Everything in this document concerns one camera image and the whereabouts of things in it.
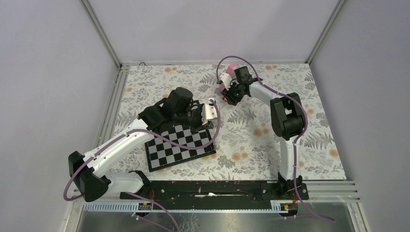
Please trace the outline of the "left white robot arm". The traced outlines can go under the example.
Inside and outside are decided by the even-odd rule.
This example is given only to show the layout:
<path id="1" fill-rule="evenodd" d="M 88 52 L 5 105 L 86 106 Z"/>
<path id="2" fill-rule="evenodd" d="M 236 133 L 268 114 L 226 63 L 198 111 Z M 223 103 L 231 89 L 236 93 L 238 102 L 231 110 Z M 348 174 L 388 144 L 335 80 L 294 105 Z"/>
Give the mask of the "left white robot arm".
<path id="1" fill-rule="evenodd" d="M 211 129 L 217 121 L 214 136 L 201 146 L 181 145 L 163 137 L 175 125 L 190 127 L 192 132 Z M 146 107 L 122 132 L 95 149 L 68 156 L 70 179 L 63 191 L 65 201 L 83 198 L 92 202 L 108 192 L 129 192 L 143 199 L 149 195 L 150 186 L 139 174 L 114 173 L 108 175 L 113 164 L 137 146 L 159 138 L 185 150 L 203 149 L 215 142 L 221 126 L 220 109 L 213 98 L 205 103 L 193 99 L 193 93 L 183 87 L 172 90 L 168 97 Z"/>

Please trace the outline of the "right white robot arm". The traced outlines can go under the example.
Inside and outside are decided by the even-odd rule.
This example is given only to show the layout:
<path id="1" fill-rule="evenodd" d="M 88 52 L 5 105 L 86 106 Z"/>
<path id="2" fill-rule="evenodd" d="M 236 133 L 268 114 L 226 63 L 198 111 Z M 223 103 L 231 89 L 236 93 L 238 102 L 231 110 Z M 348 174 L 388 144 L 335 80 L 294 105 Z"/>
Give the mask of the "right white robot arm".
<path id="1" fill-rule="evenodd" d="M 307 200 L 307 186 L 298 171 L 299 138 L 307 120 L 297 93 L 282 94 L 252 77 L 246 66 L 231 64 L 219 76 L 220 92 L 230 105 L 237 105 L 244 96 L 259 99 L 270 107 L 271 125 L 280 144 L 278 181 L 271 193 L 280 199 Z"/>

